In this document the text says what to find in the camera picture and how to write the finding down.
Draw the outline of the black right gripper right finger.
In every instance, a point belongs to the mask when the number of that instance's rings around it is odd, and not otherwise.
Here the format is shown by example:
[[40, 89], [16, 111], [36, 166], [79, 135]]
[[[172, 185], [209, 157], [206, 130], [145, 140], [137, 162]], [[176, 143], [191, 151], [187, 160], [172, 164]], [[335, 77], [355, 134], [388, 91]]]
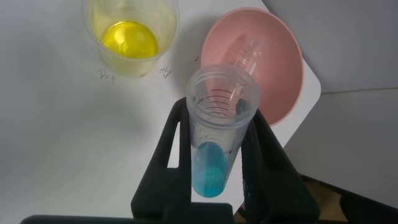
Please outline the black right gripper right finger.
[[260, 111], [241, 145], [244, 204], [249, 223], [315, 223], [318, 204]]

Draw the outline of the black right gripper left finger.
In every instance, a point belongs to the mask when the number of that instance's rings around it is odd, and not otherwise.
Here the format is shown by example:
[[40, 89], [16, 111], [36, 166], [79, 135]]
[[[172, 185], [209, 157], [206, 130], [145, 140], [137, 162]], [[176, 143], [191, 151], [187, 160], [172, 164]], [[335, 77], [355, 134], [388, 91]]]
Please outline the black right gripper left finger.
[[[177, 126], [180, 126], [177, 168], [168, 168]], [[159, 142], [131, 201], [135, 218], [163, 218], [166, 212], [189, 207], [192, 195], [190, 125], [186, 98], [172, 107]]]

